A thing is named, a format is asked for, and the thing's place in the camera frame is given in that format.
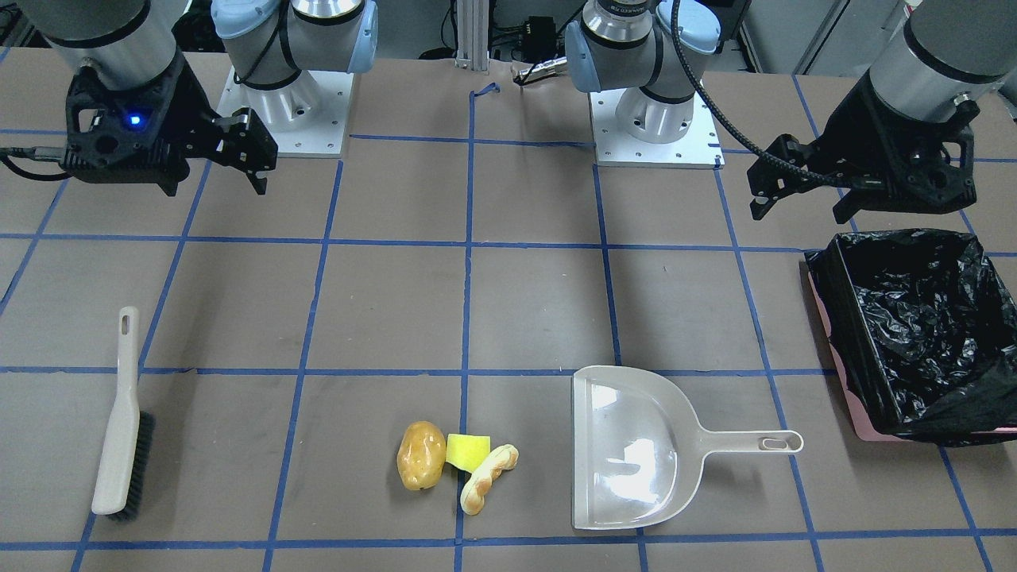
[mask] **potato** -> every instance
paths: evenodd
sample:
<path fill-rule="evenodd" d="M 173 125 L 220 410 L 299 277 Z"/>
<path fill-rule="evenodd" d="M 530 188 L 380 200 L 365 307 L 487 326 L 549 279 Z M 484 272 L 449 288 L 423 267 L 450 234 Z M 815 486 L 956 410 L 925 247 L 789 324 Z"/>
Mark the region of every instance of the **potato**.
<path fill-rule="evenodd" d="M 396 454 L 396 468 L 403 487 L 410 491 L 430 489 L 441 478 L 445 441 L 441 430 L 428 421 L 416 421 L 406 427 L 403 443 Z"/>

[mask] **crumpled plastic wrap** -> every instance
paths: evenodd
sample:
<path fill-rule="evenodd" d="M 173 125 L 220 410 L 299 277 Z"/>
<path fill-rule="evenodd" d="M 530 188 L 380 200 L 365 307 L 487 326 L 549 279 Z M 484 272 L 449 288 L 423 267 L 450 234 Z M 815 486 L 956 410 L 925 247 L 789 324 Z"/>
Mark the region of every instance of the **crumpled plastic wrap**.
<path fill-rule="evenodd" d="M 1017 306 L 977 239 L 837 235 L 805 255 L 848 389 L 876 431 L 947 446 L 1017 434 Z"/>

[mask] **blue joint cap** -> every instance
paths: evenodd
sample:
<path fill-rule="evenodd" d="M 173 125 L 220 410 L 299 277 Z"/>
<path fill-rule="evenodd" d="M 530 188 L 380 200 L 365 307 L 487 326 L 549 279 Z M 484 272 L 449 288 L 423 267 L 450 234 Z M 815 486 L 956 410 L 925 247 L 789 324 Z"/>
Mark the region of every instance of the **blue joint cap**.
<path fill-rule="evenodd" d="M 565 26 L 565 57 L 569 61 L 569 76 L 576 89 L 585 94 L 600 92 L 600 77 L 597 66 L 593 62 L 590 45 L 583 37 L 583 28 L 579 22 L 573 21 Z"/>
<path fill-rule="evenodd" d="M 215 0 L 212 20 L 216 34 L 223 40 L 233 40 L 254 30 L 272 17 L 282 0 Z"/>
<path fill-rule="evenodd" d="M 374 0 L 367 0 L 360 16 L 360 30 L 350 56 L 349 73 L 367 73 L 374 67 L 374 53 L 378 48 L 378 10 Z"/>
<path fill-rule="evenodd" d="M 671 30 L 672 0 L 661 0 L 657 5 L 657 19 L 664 30 Z M 678 38 L 681 45 L 701 54 L 713 54 L 720 44 L 720 20 L 710 8 L 696 0 L 681 0 L 678 6 Z"/>

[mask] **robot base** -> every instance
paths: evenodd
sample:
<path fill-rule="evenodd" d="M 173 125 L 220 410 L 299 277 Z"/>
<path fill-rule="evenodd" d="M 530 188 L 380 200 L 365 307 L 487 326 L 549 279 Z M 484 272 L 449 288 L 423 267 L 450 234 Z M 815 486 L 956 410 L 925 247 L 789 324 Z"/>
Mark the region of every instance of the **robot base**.
<path fill-rule="evenodd" d="M 615 117 L 614 110 L 624 90 L 590 94 L 593 139 L 597 144 L 597 164 L 604 167 L 664 167 L 713 169 L 723 167 L 724 154 L 713 124 L 713 115 L 696 95 L 689 132 L 671 144 L 651 144 L 630 135 Z"/>
<path fill-rule="evenodd" d="M 265 122 L 273 138 L 279 144 L 279 157 L 309 157 L 333 159 L 343 155 L 346 127 L 353 96 L 353 73 L 338 71 L 310 71 L 317 81 L 320 106 L 307 117 L 294 121 L 295 127 L 277 128 Z M 219 100 L 217 111 L 230 115 L 234 110 L 250 105 L 244 96 L 244 87 L 233 82 L 233 69 L 226 80 L 226 88 Z"/>

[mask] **white dustpan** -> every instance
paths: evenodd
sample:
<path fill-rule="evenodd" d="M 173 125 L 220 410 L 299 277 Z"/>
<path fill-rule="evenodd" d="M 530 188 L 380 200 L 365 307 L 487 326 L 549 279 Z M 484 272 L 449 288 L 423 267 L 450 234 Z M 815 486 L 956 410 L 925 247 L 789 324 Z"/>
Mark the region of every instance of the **white dustpan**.
<path fill-rule="evenodd" d="M 612 365 L 573 376 L 573 525 L 590 530 L 649 526 L 678 514 L 713 453 L 788 455 L 802 445 L 793 431 L 707 431 L 667 379 Z"/>

